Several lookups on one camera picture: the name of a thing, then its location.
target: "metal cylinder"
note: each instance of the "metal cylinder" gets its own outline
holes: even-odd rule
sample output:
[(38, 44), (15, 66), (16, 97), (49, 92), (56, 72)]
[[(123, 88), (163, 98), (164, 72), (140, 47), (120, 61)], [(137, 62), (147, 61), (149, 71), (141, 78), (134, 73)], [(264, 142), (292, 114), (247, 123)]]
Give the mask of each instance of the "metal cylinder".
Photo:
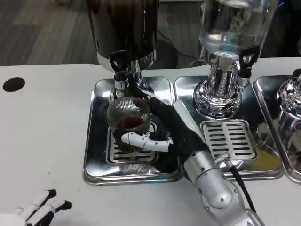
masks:
[(241, 78), (239, 76), (236, 77), (235, 87), (238, 92), (242, 92), (245, 87), (247, 87), (250, 83), (250, 78)]
[(301, 118), (301, 89), (300, 80), (290, 78), (279, 88), (277, 98), (281, 101), (281, 109), (290, 116)]
[(232, 201), (232, 192), (222, 171), (208, 151), (196, 152), (184, 163), (193, 184), (202, 192), (206, 201), (215, 208), (224, 208)]
[(132, 89), (141, 88), (144, 89), (143, 78), (140, 72), (127, 73), (128, 87)]
[(128, 87), (128, 79), (125, 71), (117, 72), (114, 75), (115, 87), (119, 91), (124, 91)]
[(207, 79), (207, 94), (212, 97), (230, 98), (235, 92), (233, 71), (211, 66)]

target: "robotic hand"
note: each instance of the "robotic hand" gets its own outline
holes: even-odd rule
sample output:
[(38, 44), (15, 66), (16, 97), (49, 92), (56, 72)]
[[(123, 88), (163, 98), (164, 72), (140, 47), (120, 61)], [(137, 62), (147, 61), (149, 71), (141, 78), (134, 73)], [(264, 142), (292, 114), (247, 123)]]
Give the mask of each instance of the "robotic hand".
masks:
[[(123, 142), (153, 151), (168, 151), (178, 156), (189, 179), (201, 192), (202, 203), (211, 217), (221, 226), (263, 226), (264, 223), (255, 213), (252, 201), (248, 209), (236, 187), (224, 177), (222, 170), (215, 163), (203, 135), (192, 116), (181, 101), (173, 106), (162, 102), (154, 94), (138, 90), (135, 96), (149, 101), (151, 112), (157, 115), (171, 133), (168, 141), (150, 140), (149, 134), (138, 135), (130, 132), (122, 135)], [(243, 185), (237, 169), (229, 158), (224, 162), (233, 173), (239, 177), (238, 183)], [(244, 193), (248, 200), (246, 188)]]
[(71, 202), (55, 196), (56, 190), (47, 190), (26, 208), (16, 208), (14, 213), (1, 213), (0, 226), (48, 226), (55, 213), (72, 208)]

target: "white table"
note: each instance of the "white table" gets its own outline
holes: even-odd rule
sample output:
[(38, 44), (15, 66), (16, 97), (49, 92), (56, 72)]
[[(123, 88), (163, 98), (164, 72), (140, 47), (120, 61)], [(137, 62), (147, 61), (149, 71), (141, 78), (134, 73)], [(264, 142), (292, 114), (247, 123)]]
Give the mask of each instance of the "white table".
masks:
[[(291, 74), (301, 58), (260, 59), (253, 80)], [(144, 76), (170, 81), (206, 75), (209, 67), (150, 70)], [(53, 226), (213, 226), (197, 190), (186, 179), (174, 183), (94, 187), (82, 179), (91, 91), (113, 74), (96, 65), (0, 67), (0, 85), (25, 79), (14, 93), (0, 89), (0, 212), (26, 204), (42, 190), (55, 188), (73, 202)], [(246, 182), (266, 225), (299, 225), (301, 186), (285, 176)]]

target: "black circle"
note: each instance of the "black circle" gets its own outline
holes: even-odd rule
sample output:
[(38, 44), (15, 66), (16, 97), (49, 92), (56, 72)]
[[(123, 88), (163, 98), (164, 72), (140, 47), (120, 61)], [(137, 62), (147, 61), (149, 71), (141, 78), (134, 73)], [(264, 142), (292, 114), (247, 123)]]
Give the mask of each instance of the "black circle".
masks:
[(6, 92), (16, 92), (16, 91), (22, 89), (24, 85), (25, 85), (24, 79), (22, 79), (20, 77), (15, 77), (15, 78), (11, 78), (11, 79), (7, 80), (3, 84), (2, 88)]

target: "glass mug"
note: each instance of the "glass mug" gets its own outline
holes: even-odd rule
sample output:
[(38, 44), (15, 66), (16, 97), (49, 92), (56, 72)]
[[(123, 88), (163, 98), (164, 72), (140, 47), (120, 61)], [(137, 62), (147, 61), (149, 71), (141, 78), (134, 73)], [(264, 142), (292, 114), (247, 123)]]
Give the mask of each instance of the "glass mug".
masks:
[(139, 148), (122, 142), (121, 136), (129, 132), (146, 134), (150, 131), (150, 125), (155, 129), (155, 125), (150, 122), (150, 115), (148, 103), (140, 98), (121, 97), (109, 105), (106, 112), (107, 122), (121, 151), (127, 153), (138, 151)]

